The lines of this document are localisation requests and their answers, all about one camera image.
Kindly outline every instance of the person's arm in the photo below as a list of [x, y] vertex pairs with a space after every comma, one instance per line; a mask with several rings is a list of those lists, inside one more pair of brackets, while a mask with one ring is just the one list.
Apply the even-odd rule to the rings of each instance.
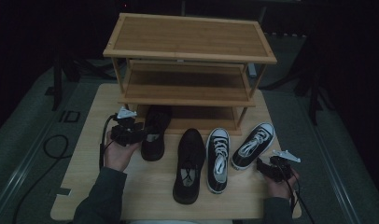
[[111, 142], [109, 136], [110, 133], [107, 134], [105, 167], [100, 170], [88, 198], [77, 207], [73, 223], [119, 223], [126, 181], [123, 171], [140, 145], [123, 147]]
[[[291, 188], [300, 176], [292, 170], [293, 176], [288, 180]], [[290, 224], [294, 223], [290, 209], [290, 191], [285, 181], [276, 183], [268, 176], [264, 176], [270, 198], [264, 200], [263, 224]]]

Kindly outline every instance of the black loafer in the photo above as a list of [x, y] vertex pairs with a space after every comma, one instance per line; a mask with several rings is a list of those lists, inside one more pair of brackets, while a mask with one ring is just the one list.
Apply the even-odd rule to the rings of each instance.
[[143, 141], [141, 156], [145, 161], [158, 161], [164, 153], [164, 133], [172, 118], [169, 105], [152, 105], [146, 116], [145, 129], [150, 129]]
[[173, 187], [176, 202], [192, 204], [198, 199], [206, 149], [201, 134], [188, 129], [178, 145], [178, 163]]

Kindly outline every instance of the white shoelace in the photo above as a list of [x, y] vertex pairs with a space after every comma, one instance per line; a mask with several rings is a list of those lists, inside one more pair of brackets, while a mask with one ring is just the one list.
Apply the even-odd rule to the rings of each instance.
[[226, 138], [216, 137], [215, 139], [213, 139], [213, 143], [217, 155], [214, 172], [215, 174], [220, 175], [224, 172], [225, 167], [227, 165], [228, 141]]
[[268, 138], [269, 138], [268, 132], [266, 132], [263, 129], [260, 129], [260, 132], [254, 136], [254, 139], [252, 139], [248, 143], [244, 144], [240, 148], [239, 155], [242, 157], [250, 156], [254, 152], [254, 150], [257, 148], [257, 146], [262, 144]]

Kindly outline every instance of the black high-top sneaker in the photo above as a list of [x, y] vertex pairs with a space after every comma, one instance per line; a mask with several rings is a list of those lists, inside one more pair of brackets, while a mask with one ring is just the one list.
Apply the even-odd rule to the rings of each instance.
[[146, 116], [145, 129], [150, 129], [147, 139], [143, 141], [141, 156], [145, 161], [158, 161], [164, 153], [164, 133], [172, 118], [169, 105], [152, 105]]
[[274, 140], [274, 126], [270, 123], [257, 125], [245, 142], [232, 156], [232, 166], [236, 170], [245, 170], [260, 154], [268, 149]]
[[178, 145], [178, 163], [173, 187], [173, 197], [183, 204], [195, 203], [201, 183], [206, 149], [204, 140], [196, 129], [188, 129]]
[[207, 139], [207, 186], [216, 194], [227, 187], [230, 144], [230, 136], [222, 128], [216, 128]]

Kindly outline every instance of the wooden table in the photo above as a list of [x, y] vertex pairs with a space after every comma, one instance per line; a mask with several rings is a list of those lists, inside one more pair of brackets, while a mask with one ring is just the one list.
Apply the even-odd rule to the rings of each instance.
[[[256, 106], [253, 97], [266, 64], [276, 63], [256, 21], [126, 13], [119, 15], [104, 55], [115, 67], [119, 102], [139, 106], [140, 118], [148, 105], [185, 106], [176, 110], [184, 112], [179, 118], [191, 118], [187, 111], [205, 115], [200, 122], [190, 121], [201, 133], [219, 125], [236, 135], [242, 134], [247, 108]], [[124, 79], [118, 58], [127, 60]], [[249, 63], [261, 64], [251, 88]], [[188, 127], [186, 120], [173, 118], [167, 132], [183, 133]]]
[[[120, 105], [119, 86], [100, 86], [90, 113], [78, 139], [73, 157], [62, 183], [63, 189], [71, 189], [69, 195], [57, 195], [51, 210], [56, 220], [73, 218], [79, 203], [84, 200], [93, 186], [98, 173], [99, 144], [107, 118], [118, 112]], [[254, 99], [257, 109], [249, 108], [243, 122], [241, 136], [231, 136], [230, 155], [243, 143], [257, 124], [271, 122], [268, 108], [260, 91]], [[123, 193], [123, 219], [244, 219], [262, 217], [262, 200], [266, 197], [266, 185], [262, 175], [255, 170], [255, 163], [245, 171], [236, 171], [229, 166], [228, 186], [222, 194], [211, 193], [206, 185], [206, 167], [201, 174], [201, 189], [198, 200], [191, 205], [177, 203], [173, 199], [177, 147], [180, 134], [165, 135], [165, 154], [159, 161], [144, 161], [140, 150], [135, 151], [125, 171], [128, 174]], [[272, 149], [280, 149], [276, 138], [271, 148], [261, 156], [268, 160]], [[294, 217], [301, 215], [297, 205]]]

